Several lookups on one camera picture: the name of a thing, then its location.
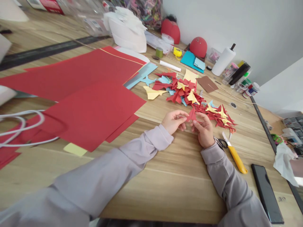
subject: red ball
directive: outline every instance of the red ball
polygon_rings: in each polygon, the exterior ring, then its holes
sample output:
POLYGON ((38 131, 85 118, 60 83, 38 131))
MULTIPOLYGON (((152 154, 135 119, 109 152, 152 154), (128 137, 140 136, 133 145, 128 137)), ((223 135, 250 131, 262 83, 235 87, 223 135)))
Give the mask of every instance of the red ball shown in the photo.
POLYGON ((161 34, 167 34, 174 39, 175 44, 180 42, 180 30, 176 22, 165 19, 162 22, 161 34))
POLYGON ((189 46, 190 52, 194 55, 204 58, 207 51, 207 43, 202 37, 196 37, 192 40, 189 46))

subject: gray sleeve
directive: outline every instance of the gray sleeve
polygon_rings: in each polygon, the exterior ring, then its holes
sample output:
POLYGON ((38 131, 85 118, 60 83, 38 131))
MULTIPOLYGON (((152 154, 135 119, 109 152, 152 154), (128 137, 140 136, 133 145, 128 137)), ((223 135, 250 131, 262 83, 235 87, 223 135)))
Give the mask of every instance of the gray sleeve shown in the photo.
POLYGON ((88 226, 123 184, 173 139, 162 125, 144 132, 0 212, 0 226, 88 226))
POLYGON ((228 211, 218 226, 272 226, 259 198, 217 143, 201 151, 201 154, 228 211))

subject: person's right hand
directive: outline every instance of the person's right hand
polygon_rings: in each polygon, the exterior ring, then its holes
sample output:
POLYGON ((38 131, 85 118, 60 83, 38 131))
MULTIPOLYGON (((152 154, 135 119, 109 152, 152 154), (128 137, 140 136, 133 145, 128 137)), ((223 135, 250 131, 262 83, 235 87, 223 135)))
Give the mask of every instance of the person's right hand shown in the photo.
POLYGON ((212 124, 208 116, 203 113, 196 113, 197 116, 202 118, 202 123, 200 124, 196 120, 190 124, 192 127, 192 132, 198 132, 198 140, 201 146, 206 149, 215 143, 215 139, 212 132, 212 124))

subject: phone screen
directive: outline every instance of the phone screen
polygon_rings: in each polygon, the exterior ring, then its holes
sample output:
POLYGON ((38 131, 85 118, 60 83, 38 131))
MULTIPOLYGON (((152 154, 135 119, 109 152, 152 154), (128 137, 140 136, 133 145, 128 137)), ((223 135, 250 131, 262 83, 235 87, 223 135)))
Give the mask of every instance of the phone screen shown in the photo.
POLYGON ((273 224, 284 223, 265 168, 263 166, 252 164, 252 170, 257 183, 261 203, 270 222, 273 224))

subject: black strip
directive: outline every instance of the black strip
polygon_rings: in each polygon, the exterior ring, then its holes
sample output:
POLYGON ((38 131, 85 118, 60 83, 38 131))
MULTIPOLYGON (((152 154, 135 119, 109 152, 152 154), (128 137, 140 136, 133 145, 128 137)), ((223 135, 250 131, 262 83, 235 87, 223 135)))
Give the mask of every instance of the black strip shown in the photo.
MULTIPOLYGON (((110 36, 102 36, 102 37, 88 36, 84 38, 79 38, 77 40, 84 44, 90 44, 107 38, 110 38, 110 36)), ((67 42, 45 46, 33 50, 24 51, 17 54, 6 55, 0 64, 0 71, 13 68, 19 65, 23 65, 31 61, 36 61, 41 58, 59 54, 64 51, 68 51, 80 46, 82 45, 75 41, 67 41, 67 42)))
MULTIPOLYGON (((252 100, 252 102, 255 102, 255 99, 254 99, 252 96, 250 97, 250 99, 252 100)), ((256 109, 256 111, 257 111, 257 114, 258 114, 258 116, 259 116, 259 118, 260 118, 260 121, 261 121, 261 123, 262 123, 262 125, 263 125, 263 128, 264 128, 265 133, 266 133, 266 135, 267 135, 267 137, 268 137, 268 140, 269 140, 269 142, 270 142, 270 144, 271 144, 271 146, 272 146, 272 149, 274 150, 274 152, 275 152, 275 154, 276 154, 276 153, 277 153, 277 146, 276 146, 276 144, 275 144, 275 141, 274 141, 273 138, 271 137, 271 134, 270 134, 270 132, 269 132, 269 130, 268 130, 266 124, 265 124, 265 121, 264 121, 264 119, 263 119, 263 116, 262 116, 262 114, 261 114, 261 112, 260 112, 258 106, 257 106, 256 104, 254 104, 254 107, 255 107, 255 109, 256 109)), ((300 195, 299 195, 299 193, 298 193, 296 187, 293 186, 289 181, 287 181, 287 183, 289 184, 290 189, 291 189, 291 191, 292 191, 292 193, 293 193, 293 195, 294 195, 294 198, 296 199, 296 201, 297 201, 297 203, 298 203, 298 206, 299 206, 299 208, 300 208, 300 210, 301 210, 301 212, 302 212, 302 214, 303 214, 303 200, 301 199, 301 197, 300 197, 300 195)))

